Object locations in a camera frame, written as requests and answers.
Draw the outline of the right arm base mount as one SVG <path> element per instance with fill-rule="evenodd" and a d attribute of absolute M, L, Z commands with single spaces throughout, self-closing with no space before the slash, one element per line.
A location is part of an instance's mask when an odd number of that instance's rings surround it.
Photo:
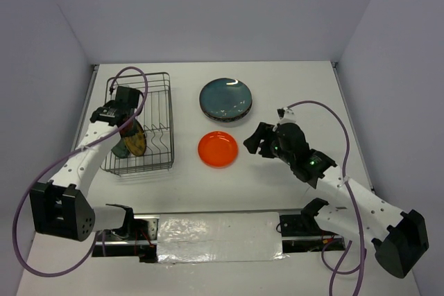
<path fill-rule="evenodd" d="M 281 235 L 285 254 L 320 252 L 329 244 L 327 251 L 345 249 L 341 236 L 322 230 L 314 220 L 320 209 L 327 205 L 327 201 L 316 198 L 299 211 L 279 215 L 275 230 Z"/>

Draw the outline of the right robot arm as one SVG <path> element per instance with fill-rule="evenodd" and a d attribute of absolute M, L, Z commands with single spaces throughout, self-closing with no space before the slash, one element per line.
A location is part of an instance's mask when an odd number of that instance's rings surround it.
<path fill-rule="evenodd" d="M 344 175 L 333 159 L 309 147 L 295 123 L 260 123 L 244 146 L 251 154 L 282 160 L 316 191 L 316 198 L 301 213 L 308 234 L 325 230 L 351 241 L 363 240 L 374 248 L 378 264 L 400 279 L 428 250 L 426 223 L 420 213 L 394 207 Z"/>

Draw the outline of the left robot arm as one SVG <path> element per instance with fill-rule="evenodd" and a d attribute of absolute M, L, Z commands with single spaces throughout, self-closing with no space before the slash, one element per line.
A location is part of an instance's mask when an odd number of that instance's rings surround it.
<path fill-rule="evenodd" d="M 87 194 L 107 155 L 122 136 L 134 133 L 142 96 L 137 89 L 118 87 L 114 99 L 92 113 L 77 153 L 48 182 L 33 185 L 29 197 L 37 233 L 75 241 L 107 229 L 122 240 L 134 235 L 136 222 L 130 207 L 92 207 Z"/>

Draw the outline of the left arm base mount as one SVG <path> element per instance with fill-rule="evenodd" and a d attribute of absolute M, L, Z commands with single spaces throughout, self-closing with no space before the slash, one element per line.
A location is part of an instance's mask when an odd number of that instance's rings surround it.
<path fill-rule="evenodd" d="M 157 236 L 160 217 L 137 214 L 129 233 L 107 230 L 99 236 L 93 258 L 131 257 L 140 263 L 157 263 Z"/>

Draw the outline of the dark green plate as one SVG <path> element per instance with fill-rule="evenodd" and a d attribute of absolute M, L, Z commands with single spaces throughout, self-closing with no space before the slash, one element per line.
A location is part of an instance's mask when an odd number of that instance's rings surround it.
<path fill-rule="evenodd" d="M 217 78 L 208 82 L 199 94 L 200 109 L 214 116 L 234 116 L 253 106 L 253 95 L 242 81 Z"/>

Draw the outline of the blue floral celadon plate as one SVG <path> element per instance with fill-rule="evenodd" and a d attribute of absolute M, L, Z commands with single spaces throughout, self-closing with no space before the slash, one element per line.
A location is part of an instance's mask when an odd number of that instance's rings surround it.
<path fill-rule="evenodd" d="M 120 141 L 115 145 L 112 150 L 112 154 L 119 159 L 126 159 L 130 155 L 130 151 L 126 146 L 126 142 L 124 138 L 121 138 Z"/>

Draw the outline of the orange plastic plate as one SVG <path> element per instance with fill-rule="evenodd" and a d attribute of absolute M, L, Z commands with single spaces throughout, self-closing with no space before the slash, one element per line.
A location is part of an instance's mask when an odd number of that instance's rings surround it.
<path fill-rule="evenodd" d="M 197 151 L 204 164 L 213 168 L 225 168 L 236 160 L 239 148 L 232 135 L 227 132 L 213 131 L 200 139 Z"/>

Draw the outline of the amber brown small plate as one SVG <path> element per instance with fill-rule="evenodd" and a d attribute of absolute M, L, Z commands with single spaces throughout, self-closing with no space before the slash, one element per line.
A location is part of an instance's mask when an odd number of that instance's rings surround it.
<path fill-rule="evenodd" d="M 144 129 L 138 121 L 133 123 L 133 132 L 133 135 L 124 137 L 123 140 L 131 154 L 141 157 L 145 154 L 147 145 Z"/>

